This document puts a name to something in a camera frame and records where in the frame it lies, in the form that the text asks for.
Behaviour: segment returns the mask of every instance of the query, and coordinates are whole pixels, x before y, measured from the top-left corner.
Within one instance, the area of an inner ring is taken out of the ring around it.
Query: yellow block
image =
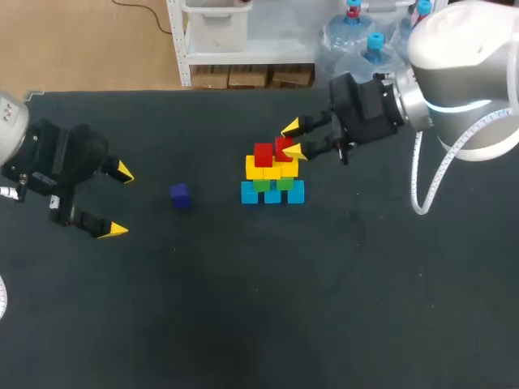
[[[281,167],[273,165],[272,168],[263,168],[264,180],[281,180]]]
[[[255,167],[254,156],[245,158],[245,173],[247,180],[263,180],[263,168]]]
[[[274,162],[274,167],[281,168],[282,178],[296,178],[299,175],[299,160],[295,158],[292,162]]]

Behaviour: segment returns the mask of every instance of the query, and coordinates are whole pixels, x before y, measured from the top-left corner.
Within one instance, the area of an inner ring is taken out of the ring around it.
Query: dark blue cube
[[[187,185],[184,183],[170,186],[169,196],[173,200],[173,206],[175,208],[188,208],[191,206]]]

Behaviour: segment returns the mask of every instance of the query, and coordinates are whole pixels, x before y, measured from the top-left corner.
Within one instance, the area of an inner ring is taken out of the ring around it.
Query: plastic bin
[[[182,10],[191,25],[191,39],[199,52],[243,51],[252,2],[234,6],[234,0],[183,0]]]

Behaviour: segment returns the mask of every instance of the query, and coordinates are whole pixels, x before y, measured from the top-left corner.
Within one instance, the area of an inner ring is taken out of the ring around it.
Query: red block
[[[272,168],[272,143],[254,145],[254,165],[256,168]]]
[[[292,158],[286,156],[283,150],[293,145],[294,141],[292,138],[278,136],[276,138],[276,162],[292,162]]]

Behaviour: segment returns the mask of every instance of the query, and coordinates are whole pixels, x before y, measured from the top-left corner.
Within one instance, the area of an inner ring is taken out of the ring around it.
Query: green block
[[[254,180],[254,192],[268,192],[270,190],[269,180]]]
[[[294,179],[293,178],[282,178],[281,180],[277,180],[276,189],[277,190],[292,190],[294,188]]]

